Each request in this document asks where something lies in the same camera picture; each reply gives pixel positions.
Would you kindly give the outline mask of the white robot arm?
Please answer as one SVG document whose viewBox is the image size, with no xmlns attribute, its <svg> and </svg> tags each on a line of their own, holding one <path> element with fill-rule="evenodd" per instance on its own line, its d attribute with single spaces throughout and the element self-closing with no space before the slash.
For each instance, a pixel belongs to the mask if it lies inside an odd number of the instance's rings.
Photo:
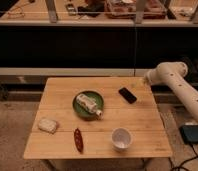
<svg viewBox="0 0 198 171">
<path fill-rule="evenodd" d="M 167 85 L 198 123 L 198 91 L 185 81 L 187 73 L 184 62 L 162 62 L 148 70 L 144 80 L 149 85 Z"/>
</svg>

